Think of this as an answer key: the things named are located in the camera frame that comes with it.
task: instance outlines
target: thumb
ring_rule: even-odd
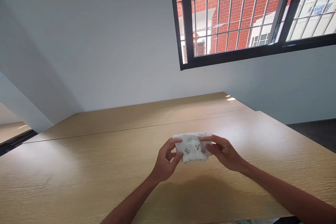
[[[214,146],[206,145],[205,147],[208,151],[210,151],[212,154],[214,154],[217,158],[219,158],[221,156],[221,152],[217,148],[215,148]]]
[[[178,163],[180,162],[181,158],[183,156],[182,152],[179,152],[176,154],[176,156],[174,157],[173,161],[171,162],[171,164],[173,165],[174,169],[176,168],[176,166],[178,165]]]

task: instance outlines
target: hand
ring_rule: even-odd
[[[244,165],[247,163],[239,154],[236,152],[234,147],[230,142],[222,137],[212,135],[200,139],[201,141],[212,141],[216,144],[206,145],[208,151],[210,151],[216,158],[229,170],[236,172],[242,172]]]
[[[149,175],[156,183],[160,183],[169,179],[169,177],[174,173],[176,166],[181,160],[182,153],[172,153],[175,148],[175,143],[182,142],[181,139],[169,138],[168,141],[161,147],[159,154],[153,168],[153,171]]]

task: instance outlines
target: wooden table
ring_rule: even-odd
[[[336,207],[336,154],[262,112],[25,143],[0,157],[0,223],[99,223],[151,172],[173,134],[228,138],[247,161]],[[215,157],[179,164],[134,223],[216,223],[289,216]]]
[[[224,92],[75,114],[29,139],[37,142],[143,128],[232,114],[252,109]]]
[[[31,128],[24,122],[2,124],[0,125],[0,144],[8,142],[29,130],[31,130]]]

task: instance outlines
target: finger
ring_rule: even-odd
[[[225,142],[227,141],[227,139],[216,136],[216,135],[206,136],[206,137],[200,138],[199,140],[200,141],[212,141],[222,146],[224,146]]]
[[[173,161],[171,162],[171,165],[173,166],[174,170],[176,166],[178,165],[178,163],[180,162],[182,156],[183,156],[182,152],[177,153]]]
[[[222,152],[222,150],[223,150],[223,147],[221,146],[221,145],[218,145],[218,144],[213,144],[213,146],[217,149],[217,150],[219,150],[219,152]]]
[[[172,158],[176,156],[176,152],[168,152],[167,153],[167,159],[170,162]]]
[[[221,152],[215,146],[206,145],[205,147],[208,151],[210,151],[212,154],[214,154],[217,158],[219,158],[221,156]]]
[[[168,152],[171,152],[173,149],[175,149],[175,143],[172,143],[172,144],[169,146]]]
[[[165,142],[165,144],[161,147],[159,152],[162,152],[164,154],[166,154],[170,148],[170,146],[172,144],[175,144],[177,142],[182,142],[181,139],[173,139],[173,138],[169,138],[167,142]]]

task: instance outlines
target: window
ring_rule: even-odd
[[[181,70],[336,44],[336,0],[173,0]]]

